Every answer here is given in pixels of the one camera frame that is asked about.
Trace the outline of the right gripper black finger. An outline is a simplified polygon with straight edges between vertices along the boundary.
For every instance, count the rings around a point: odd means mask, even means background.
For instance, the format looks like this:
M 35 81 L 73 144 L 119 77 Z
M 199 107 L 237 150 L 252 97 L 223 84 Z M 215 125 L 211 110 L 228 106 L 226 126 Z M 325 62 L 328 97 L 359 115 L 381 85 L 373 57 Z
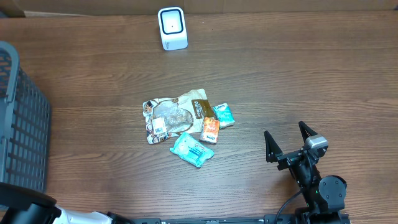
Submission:
M 298 126 L 300 128 L 300 132 L 303 138 L 303 141 L 305 142 L 309 137 L 316 136 L 318 133 L 315 132 L 313 129 L 311 129 L 309 126 L 307 126 L 303 121 L 300 121 L 298 123 Z
M 264 132 L 264 138 L 266 141 L 266 161 L 277 162 L 279 160 L 278 157 L 283 155 L 282 150 L 269 131 Z

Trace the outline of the small teal tissue pack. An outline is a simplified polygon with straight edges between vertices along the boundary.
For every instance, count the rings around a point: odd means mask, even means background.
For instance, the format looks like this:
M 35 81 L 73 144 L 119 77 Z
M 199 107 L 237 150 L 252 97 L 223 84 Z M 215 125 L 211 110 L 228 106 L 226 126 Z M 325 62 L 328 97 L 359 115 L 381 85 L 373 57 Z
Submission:
M 221 129 L 232 126 L 235 123 L 232 111 L 227 103 L 214 106 L 213 111 L 216 115 L 217 120 L 220 122 Z

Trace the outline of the orange tissue pack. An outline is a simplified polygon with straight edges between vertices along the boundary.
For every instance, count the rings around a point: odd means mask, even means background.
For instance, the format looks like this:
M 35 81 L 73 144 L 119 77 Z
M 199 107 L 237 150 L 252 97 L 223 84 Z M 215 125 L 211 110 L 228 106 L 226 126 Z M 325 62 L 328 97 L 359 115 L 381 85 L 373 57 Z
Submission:
M 220 122 L 217 119 L 205 117 L 205 119 L 203 120 L 200 140 L 216 144 L 218 141 L 219 130 L 220 130 Z

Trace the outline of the teal wet wipes pack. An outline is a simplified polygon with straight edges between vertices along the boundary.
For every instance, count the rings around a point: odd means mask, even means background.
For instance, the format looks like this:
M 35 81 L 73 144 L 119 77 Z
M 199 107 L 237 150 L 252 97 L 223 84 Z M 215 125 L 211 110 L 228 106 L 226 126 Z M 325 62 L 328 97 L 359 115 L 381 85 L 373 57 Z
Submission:
M 188 133 L 181 134 L 170 151 L 179 158 L 201 168 L 202 165 L 214 156 L 214 152 L 197 141 Z

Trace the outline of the beige brown snack pouch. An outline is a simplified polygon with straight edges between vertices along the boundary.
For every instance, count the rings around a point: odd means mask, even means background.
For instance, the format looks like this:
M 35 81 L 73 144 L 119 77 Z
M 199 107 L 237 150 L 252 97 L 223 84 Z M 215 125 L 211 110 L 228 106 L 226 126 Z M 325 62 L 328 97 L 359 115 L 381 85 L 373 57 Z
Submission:
M 158 144 L 182 133 L 198 133 L 206 117 L 215 117 L 204 89 L 191 90 L 176 98 L 147 100 L 142 109 L 149 144 Z

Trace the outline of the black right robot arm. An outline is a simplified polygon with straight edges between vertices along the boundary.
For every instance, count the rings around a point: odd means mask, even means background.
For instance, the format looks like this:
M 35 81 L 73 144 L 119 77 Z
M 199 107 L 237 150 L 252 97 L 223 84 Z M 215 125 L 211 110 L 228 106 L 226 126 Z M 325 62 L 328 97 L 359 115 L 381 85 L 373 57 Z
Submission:
M 303 121 L 298 123 L 303 138 L 303 146 L 290 153 L 283 153 L 270 132 L 264 132 L 266 161 L 278 163 L 279 170 L 288 169 L 299 187 L 275 215 L 265 215 L 265 223 L 310 223 L 342 224 L 350 223 L 348 215 L 341 214 L 345 208 L 346 181 L 338 175 L 322 177 L 316 164 L 328 149 L 328 140 L 308 127 Z M 285 207 L 302 195 L 305 207 L 297 208 L 293 214 L 283 214 Z

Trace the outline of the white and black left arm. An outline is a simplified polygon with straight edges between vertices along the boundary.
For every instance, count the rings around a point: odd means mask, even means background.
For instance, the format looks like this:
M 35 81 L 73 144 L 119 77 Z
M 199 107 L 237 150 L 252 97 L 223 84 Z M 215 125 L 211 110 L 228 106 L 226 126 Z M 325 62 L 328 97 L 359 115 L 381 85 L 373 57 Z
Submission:
M 131 220 L 117 215 L 65 210 L 57 206 L 57 201 L 48 195 L 3 182 L 1 183 L 1 205 L 7 207 L 1 219 L 2 224 L 132 223 Z

